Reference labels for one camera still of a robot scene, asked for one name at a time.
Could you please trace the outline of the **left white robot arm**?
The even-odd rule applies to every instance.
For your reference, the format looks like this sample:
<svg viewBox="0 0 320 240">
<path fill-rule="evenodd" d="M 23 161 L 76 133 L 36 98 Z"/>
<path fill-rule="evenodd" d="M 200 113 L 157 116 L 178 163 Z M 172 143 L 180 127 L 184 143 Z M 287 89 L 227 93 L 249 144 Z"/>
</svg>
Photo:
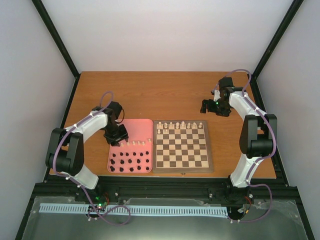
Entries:
<svg viewBox="0 0 320 240">
<path fill-rule="evenodd" d="M 78 187 L 86 188 L 92 201 L 103 198 L 104 188 L 98 185 L 99 178 L 85 166 L 84 144 L 96 132 L 103 130 L 103 137 L 112 147 L 128 141 L 126 127 L 118 122 L 123 107 L 111 101 L 107 107 L 96 106 L 85 118 L 66 128 L 55 128 L 50 135 L 45 164 L 55 174 L 71 180 Z"/>
</svg>

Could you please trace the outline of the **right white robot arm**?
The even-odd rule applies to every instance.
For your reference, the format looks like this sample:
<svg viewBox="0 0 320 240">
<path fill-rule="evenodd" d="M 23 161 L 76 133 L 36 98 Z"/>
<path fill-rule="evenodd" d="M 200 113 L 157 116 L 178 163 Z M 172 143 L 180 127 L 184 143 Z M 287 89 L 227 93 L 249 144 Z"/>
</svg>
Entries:
<svg viewBox="0 0 320 240">
<path fill-rule="evenodd" d="M 221 78 L 217 86 L 218 89 L 211 92 L 214 97 L 202 101 L 200 113 L 228 117 L 234 109 L 243 120 L 239 138 L 241 156 L 224 188 L 226 201 L 236 203 L 247 197 L 259 164 L 276 152 L 277 117 L 261 110 L 243 87 L 234 86 L 231 77 Z"/>
</svg>

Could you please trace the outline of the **white queen piece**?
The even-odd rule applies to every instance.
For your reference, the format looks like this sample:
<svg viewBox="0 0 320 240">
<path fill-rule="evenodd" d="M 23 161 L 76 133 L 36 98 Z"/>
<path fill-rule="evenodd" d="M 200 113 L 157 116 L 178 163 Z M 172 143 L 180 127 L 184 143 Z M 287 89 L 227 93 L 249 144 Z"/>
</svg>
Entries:
<svg viewBox="0 0 320 240">
<path fill-rule="evenodd" d="M 182 130 L 186 129 L 186 123 L 184 121 L 181 122 L 180 128 Z"/>
</svg>

